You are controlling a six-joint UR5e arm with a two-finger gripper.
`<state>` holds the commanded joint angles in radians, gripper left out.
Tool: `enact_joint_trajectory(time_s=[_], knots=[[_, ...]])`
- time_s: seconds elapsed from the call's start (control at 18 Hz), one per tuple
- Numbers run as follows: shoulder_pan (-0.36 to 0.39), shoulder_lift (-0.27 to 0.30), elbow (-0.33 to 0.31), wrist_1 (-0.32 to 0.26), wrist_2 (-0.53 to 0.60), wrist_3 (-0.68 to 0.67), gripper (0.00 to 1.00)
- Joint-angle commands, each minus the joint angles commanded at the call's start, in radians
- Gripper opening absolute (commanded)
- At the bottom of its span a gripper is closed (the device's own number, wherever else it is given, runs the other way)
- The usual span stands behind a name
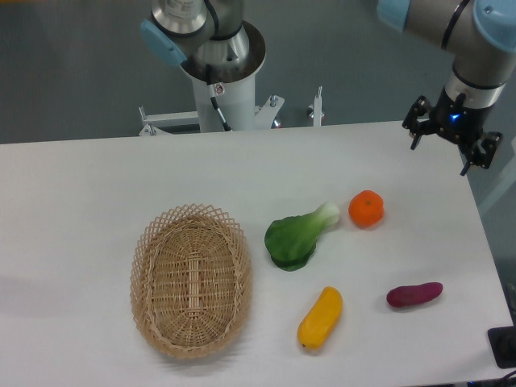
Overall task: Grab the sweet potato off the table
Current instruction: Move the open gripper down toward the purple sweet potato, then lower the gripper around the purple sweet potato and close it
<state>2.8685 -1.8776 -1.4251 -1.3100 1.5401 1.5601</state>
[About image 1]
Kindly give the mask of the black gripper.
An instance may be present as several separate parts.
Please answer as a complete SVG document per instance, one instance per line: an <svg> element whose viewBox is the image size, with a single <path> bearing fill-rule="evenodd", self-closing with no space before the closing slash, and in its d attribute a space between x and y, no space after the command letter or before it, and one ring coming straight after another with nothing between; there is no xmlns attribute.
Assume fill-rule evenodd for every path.
<svg viewBox="0 0 516 387"><path fill-rule="evenodd" d="M412 139L411 150L416 149L425 135L437 135L460 146L460 152L466 160L460 172L461 176L465 176L472 166L488 169L502 141L501 132L483 133L488 108L466 107L463 100L463 97L459 97L459 104L456 104L456 100L450 98L443 89L432 108L430 101L421 95L412 104L402 122L402 127L409 131ZM420 120L426 114L429 114L429 118Z"/></svg>

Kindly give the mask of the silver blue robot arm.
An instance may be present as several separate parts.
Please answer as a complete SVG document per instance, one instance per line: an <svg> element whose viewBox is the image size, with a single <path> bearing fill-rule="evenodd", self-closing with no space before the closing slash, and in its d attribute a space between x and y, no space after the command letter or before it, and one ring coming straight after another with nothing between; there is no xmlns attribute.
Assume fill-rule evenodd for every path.
<svg viewBox="0 0 516 387"><path fill-rule="evenodd" d="M419 97L403 121L413 144L438 135L458 147L467 167L488 168L502 136L483 126L515 68L514 2L380 1L377 14L454 56L439 100ZM264 38L243 19L241 1L155 1L140 34L156 56L192 81L202 131L272 126L280 103L255 108Z"/></svg>

